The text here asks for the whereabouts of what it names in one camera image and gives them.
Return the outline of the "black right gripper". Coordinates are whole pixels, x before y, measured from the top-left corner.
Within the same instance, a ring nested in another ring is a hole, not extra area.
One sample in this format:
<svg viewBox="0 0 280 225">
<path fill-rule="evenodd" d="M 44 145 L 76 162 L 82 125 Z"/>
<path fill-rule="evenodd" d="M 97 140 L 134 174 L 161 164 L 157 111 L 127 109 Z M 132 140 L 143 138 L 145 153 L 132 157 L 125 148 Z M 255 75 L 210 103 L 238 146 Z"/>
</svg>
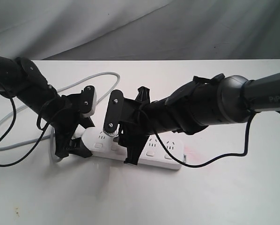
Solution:
<svg viewBox="0 0 280 225">
<path fill-rule="evenodd" d="M 148 136 L 143 134 L 140 110 L 149 103 L 150 89 L 144 86 L 138 88 L 135 99 L 124 98 L 119 120 L 119 134 L 113 138 L 113 142 L 126 147 L 127 157 L 124 164 L 138 165 L 148 139 Z"/>
</svg>

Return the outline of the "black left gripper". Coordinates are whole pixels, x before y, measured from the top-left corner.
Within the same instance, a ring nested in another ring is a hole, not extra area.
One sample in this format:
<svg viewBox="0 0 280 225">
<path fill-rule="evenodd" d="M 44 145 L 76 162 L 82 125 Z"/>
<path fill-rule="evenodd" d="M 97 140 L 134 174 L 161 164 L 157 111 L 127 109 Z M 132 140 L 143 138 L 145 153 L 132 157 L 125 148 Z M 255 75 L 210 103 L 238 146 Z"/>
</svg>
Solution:
<svg viewBox="0 0 280 225">
<path fill-rule="evenodd" d="M 68 157 L 73 154 L 82 158 L 89 158 L 92 152 L 84 145 L 82 138 L 72 139 L 72 136 L 78 126 L 84 128 L 94 127 L 94 123 L 90 117 L 80 116 L 80 95 L 62 95 L 61 108 L 58 109 L 53 118 L 53 127 L 55 128 L 55 155 L 59 158 Z"/>
</svg>

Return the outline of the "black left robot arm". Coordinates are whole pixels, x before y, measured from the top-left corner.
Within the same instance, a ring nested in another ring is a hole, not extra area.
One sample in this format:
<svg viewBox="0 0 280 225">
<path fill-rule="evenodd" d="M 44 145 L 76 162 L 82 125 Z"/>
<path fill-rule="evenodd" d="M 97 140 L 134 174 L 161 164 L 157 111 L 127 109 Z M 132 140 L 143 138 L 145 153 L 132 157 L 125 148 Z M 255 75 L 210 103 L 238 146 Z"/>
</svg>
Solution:
<svg viewBox="0 0 280 225">
<path fill-rule="evenodd" d="M 34 62 L 18 57 L 14 60 L 0 56 L 0 95 L 17 97 L 37 115 L 37 127 L 45 120 L 55 129 L 55 155 L 59 158 L 74 154 L 92 156 L 81 138 L 72 139 L 78 125 L 93 127 L 91 116 L 96 107 L 96 90 L 86 86 L 80 93 L 60 96 L 41 74 Z"/>
</svg>

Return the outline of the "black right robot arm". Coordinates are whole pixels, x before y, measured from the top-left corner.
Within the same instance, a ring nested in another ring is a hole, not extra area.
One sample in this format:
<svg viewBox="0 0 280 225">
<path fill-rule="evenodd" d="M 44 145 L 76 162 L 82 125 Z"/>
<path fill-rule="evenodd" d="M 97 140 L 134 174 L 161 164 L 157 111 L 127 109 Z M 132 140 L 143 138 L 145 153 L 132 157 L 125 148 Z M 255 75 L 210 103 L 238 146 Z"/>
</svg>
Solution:
<svg viewBox="0 0 280 225">
<path fill-rule="evenodd" d="M 223 74 L 193 80 L 170 96 L 151 102 L 149 89 L 139 87 L 135 99 L 112 91 L 104 120 L 104 132 L 119 132 L 118 143 L 127 148 L 125 162 L 136 165 L 150 135 L 165 132 L 193 135 L 210 125 L 245 123 L 257 113 L 280 114 L 280 73 L 248 80 Z"/>
</svg>

